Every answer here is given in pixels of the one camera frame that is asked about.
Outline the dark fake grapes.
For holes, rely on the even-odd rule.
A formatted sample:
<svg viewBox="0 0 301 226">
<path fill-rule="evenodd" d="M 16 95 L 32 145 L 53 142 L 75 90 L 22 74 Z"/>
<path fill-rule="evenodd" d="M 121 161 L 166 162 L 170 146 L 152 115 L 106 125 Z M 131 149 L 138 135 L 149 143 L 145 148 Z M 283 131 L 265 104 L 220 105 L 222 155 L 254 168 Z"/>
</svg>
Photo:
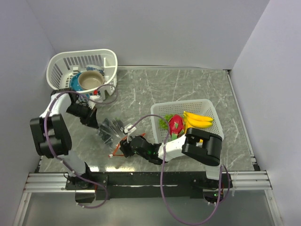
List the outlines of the dark fake grapes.
<svg viewBox="0 0 301 226">
<path fill-rule="evenodd" d="M 105 118 L 99 124 L 98 134 L 106 145 L 112 146 L 113 141 L 121 139 L 124 135 L 124 124 L 117 118 L 112 120 Z"/>
</svg>

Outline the red fake apple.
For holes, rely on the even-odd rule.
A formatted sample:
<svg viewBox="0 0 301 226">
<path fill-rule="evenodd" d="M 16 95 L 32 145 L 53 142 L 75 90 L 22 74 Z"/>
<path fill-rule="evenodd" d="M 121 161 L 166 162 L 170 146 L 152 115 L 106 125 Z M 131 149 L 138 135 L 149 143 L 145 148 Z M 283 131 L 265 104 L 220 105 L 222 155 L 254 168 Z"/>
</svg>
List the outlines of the red fake apple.
<svg viewBox="0 0 301 226">
<path fill-rule="evenodd" d="M 169 120 L 169 134 L 172 140 L 176 140 L 184 133 L 184 122 L 183 118 L 180 115 L 175 114 Z"/>
</svg>

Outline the clear zip top bag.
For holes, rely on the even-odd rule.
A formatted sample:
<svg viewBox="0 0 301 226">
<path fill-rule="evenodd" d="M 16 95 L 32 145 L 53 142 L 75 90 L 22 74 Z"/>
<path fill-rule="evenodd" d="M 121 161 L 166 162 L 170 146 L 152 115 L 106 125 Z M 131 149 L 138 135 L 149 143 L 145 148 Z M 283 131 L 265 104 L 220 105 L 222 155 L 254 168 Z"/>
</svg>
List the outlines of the clear zip top bag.
<svg viewBox="0 0 301 226">
<path fill-rule="evenodd" d="M 98 134 L 101 137 L 105 148 L 109 150 L 109 158 L 112 157 L 130 157 L 136 154 L 130 147 L 132 139 L 139 135 L 137 128 L 133 125 L 124 123 L 118 118 L 105 118 L 103 122 L 99 124 Z"/>
</svg>

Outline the green fake grapes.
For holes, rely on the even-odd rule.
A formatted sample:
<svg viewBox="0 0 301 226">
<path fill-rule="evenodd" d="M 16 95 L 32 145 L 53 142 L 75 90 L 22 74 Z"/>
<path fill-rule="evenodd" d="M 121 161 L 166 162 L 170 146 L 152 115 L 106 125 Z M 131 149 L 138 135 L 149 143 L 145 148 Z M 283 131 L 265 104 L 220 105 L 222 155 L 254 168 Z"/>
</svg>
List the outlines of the green fake grapes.
<svg viewBox="0 0 301 226">
<path fill-rule="evenodd" d="M 166 114 L 164 116 L 164 119 L 169 123 L 169 121 L 171 120 L 171 118 L 173 116 L 174 116 L 173 114 Z M 165 123 L 165 121 L 161 118 L 159 119 L 159 126 L 160 126 L 161 129 L 168 129 L 168 127 L 169 127 L 168 123 Z"/>
</svg>

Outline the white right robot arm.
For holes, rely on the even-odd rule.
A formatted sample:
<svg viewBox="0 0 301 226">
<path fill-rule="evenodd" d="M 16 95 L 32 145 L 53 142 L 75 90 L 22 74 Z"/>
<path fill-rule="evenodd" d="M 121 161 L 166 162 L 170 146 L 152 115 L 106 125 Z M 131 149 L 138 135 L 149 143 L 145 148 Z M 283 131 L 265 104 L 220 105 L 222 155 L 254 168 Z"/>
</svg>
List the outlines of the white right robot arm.
<svg viewBox="0 0 301 226">
<path fill-rule="evenodd" d="M 166 144 L 152 144 L 142 135 L 130 141 L 124 139 L 119 144 L 126 158 L 136 154 L 155 165 L 186 155 L 204 164 L 206 183 L 214 188 L 222 182 L 220 174 L 222 141 L 223 138 L 217 134 L 189 128 L 185 135 Z"/>
</svg>

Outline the yellow fake banana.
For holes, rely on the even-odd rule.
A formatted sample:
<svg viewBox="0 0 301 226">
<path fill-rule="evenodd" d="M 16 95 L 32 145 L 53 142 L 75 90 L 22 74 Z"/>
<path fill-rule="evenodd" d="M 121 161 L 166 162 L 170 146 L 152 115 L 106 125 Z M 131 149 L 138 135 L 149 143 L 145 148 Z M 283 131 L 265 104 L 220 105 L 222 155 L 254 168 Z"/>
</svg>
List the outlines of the yellow fake banana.
<svg viewBox="0 0 301 226">
<path fill-rule="evenodd" d="M 183 112 L 185 129 L 184 133 L 187 132 L 189 128 L 197 129 L 207 129 L 213 125 L 213 118 L 208 116 L 197 115 L 187 111 Z"/>
</svg>

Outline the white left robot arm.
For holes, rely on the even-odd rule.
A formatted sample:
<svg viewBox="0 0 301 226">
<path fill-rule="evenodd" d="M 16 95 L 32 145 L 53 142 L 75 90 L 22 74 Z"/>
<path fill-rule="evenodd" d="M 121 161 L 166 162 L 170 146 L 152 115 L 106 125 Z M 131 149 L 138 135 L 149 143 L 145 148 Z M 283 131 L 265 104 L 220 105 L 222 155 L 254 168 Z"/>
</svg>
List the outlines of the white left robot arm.
<svg viewBox="0 0 301 226">
<path fill-rule="evenodd" d="M 71 88 L 54 90 L 51 101 L 43 114 L 30 120 L 30 128 L 39 156 L 57 159 L 68 172 L 71 184 L 81 189 L 93 186 L 93 177 L 87 163 L 72 151 L 72 140 L 63 119 L 65 113 L 78 117 L 80 122 L 98 129 L 97 109 L 79 104 L 79 94 Z"/>
</svg>

